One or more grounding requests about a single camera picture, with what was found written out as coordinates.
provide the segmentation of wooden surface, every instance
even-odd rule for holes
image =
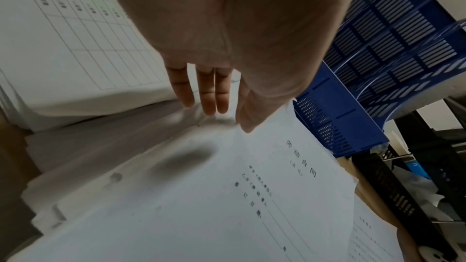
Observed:
[[[380,218],[398,228],[397,236],[398,243],[403,252],[405,262],[422,262],[422,259],[417,250],[417,245],[400,221],[390,211],[388,206],[382,201],[380,196],[367,182],[365,177],[358,171],[354,164],[346,158],[337,159],[340,166],[342,166],[348,173],[355,176],[359,183],[356,187],[356,195],[363,200],[364,203]]]
[[[6,185],[0,186],[0,236],[4,237],[0,238],[0,260],[13,248],[38,234],[30,224],[33,213],[20,201],[20,193],[26,188],[27,182],[40,174],[25,151],[24,137],[28,134],[10,125],[0,111],[0,178]],[[398,228],[398,240],[405,262],[421,262],[417,245],[364,176],[351,161],[341,158],[338,162],[359,179],[356,194],[380,218]]]

